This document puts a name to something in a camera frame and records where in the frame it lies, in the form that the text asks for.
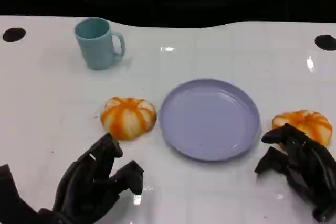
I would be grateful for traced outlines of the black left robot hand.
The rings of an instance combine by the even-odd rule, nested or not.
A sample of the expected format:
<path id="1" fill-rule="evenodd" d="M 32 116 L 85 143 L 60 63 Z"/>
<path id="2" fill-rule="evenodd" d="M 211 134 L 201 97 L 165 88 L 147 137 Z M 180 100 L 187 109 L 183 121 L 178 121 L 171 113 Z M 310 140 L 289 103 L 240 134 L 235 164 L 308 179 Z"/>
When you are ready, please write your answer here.
<path id="1" fill-rule="evenodd" d="M 122 156 L 119 142 L 107 133 L 69 166 L 53 205 L 61 223 L 95 223 L 112 209 L 121 192 L 142 194 L 144 170 L 136 161 L 110 174 L 115 159 Z"/>

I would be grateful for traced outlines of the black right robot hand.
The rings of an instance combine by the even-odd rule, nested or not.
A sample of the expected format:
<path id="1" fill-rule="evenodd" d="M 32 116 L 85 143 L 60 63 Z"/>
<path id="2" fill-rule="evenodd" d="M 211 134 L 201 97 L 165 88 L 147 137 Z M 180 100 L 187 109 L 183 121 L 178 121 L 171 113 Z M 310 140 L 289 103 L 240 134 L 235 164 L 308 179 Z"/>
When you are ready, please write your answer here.
<path id="1" fill-rule="evenodd" d="M 255 173 L 274 170 L 285 175 L 289 186 L 313 203 L 312 215 L 317 222 L 332 219 L 335 216 L 335 159 L 326 147 L 287 123 L 265 133 L 261 141 L 282 144 L 285 152 L 270 147 Z"/>

